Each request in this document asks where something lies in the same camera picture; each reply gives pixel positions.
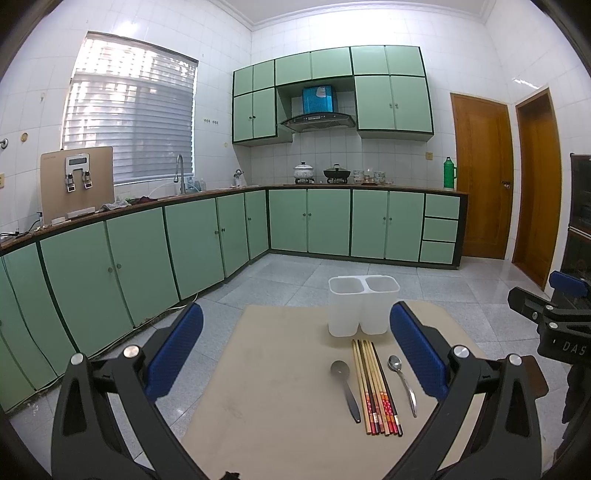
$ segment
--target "metal spoon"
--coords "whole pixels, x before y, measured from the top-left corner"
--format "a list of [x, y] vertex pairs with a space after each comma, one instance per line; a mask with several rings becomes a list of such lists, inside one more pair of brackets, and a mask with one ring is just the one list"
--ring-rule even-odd
[[414, 396], [413, 389], [410, 388], [406, 381], [406, 378], [404, 378], [404, 374], [402, 373], [402, 362], [396, 355], [390, 355], [390, 358], [388, 358], [388, 367], [390, 368], [390, 370], [400, 375], [402, 384], [404, 385], [404, 388], [406, 388], [407, 390], [408, 400], [410, 401], [410, 408], [413, 411], [413, 416], [417, 418], [417, 399]]
[[347, 365], [342, 360], [337, 360], [336, 362], [333, 362], [333, 364], [330, 366], [330, 374], [341, 385], [343, 385], [343, 390], [345, 391], [345, 399], [347, 399], [347, 405], [349, 406], [351, 416], [353, 417], [355, 423], [361, 423], [361, 413], [359, 412], [359, 407], [357, 406], [355, 397], [351, 393], [351, 389], [349, 388], [349, 384], [347, 383], [347, 379], [349, 378], [349, 365]]

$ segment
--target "bottle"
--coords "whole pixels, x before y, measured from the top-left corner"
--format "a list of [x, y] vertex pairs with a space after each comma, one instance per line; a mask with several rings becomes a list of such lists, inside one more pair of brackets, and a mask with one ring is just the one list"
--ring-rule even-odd
[[454, 179], [457, 177], [457, 167], [454, 166], [450, 157], [443, 163], [443, 188], [454, 188]]

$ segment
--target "tiled floor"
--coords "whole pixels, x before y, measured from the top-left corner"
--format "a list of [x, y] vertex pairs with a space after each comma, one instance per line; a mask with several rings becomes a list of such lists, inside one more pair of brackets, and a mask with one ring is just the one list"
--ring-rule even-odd
[[[268, 254], [247, 266], [228, 283], [208, 291], [198, 302], [204, 331], [181, 370], [172, 391], [157, 401], [167, 423], [182, 437], [217, 360], [242, 309], [248, 304], [321, 306], [327, 303], [328, 279], [337, 275], [388, 274], [401, 286], [400, 298], [428, 300], [444, 307], [492, 359], [509, 353], [535, 355], [550, 393], [537, 400], [543, 435], [552, 449], [561, 442], [560, 423], [566, 395], [566, 366], [536, 353], [535, 324], [509, 309], [510, 288], [520, 286], [543, 296], [538, 287], [510, 262], [464, 258], [460, 270], [393, 267], [318, 258]], [[178, 312], [139, 333], [131, 342], [143, 345], [155, 328], [168, 326]], [[115, 356], [123, 345], [108, 356]], [[57, 389], [32, 402], [11, 419], [25, 444], [47, 469]], [[122, 434], [137, 462], [147, 464], [117, 395], [111, 403]]]

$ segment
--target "window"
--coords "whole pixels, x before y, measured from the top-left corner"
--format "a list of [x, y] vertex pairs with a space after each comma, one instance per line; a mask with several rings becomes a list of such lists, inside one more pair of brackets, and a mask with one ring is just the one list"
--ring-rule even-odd
[[193, 172], [197, 61], [149, 44], [88, 33], [64, 117], [64, 149], [113, 146], [115, 184]]

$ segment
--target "pot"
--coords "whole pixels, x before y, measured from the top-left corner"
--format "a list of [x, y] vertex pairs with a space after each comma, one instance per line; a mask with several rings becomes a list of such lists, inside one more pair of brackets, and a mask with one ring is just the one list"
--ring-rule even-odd
[[302, 162], [294, 168], [295, 179], [313, 179], [314, 178], [314, 167], [310, 167], [306, 162]]

